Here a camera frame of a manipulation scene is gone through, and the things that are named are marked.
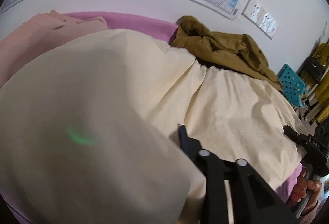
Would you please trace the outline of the right hand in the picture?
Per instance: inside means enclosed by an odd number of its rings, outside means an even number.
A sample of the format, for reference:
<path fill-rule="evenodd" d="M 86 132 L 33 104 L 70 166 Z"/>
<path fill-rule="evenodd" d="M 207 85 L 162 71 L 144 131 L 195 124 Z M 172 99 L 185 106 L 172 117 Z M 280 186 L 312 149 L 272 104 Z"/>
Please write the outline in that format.
<path fill-rule="evenodd" d="M 316 207 L 321 195 L 321 190 L 322 183 L 319 180 L 307 180 L 306 171 L 303 170 L 297 177 L 297 183 L 293 187 L 290 200 L 294 203 L 300 202 L 302 199 L 307 197 L 307 192 L 310 191 L 311 197 L 309 198 L 307 205 L 302 211 L 302 213 L 305 214 Z"/>

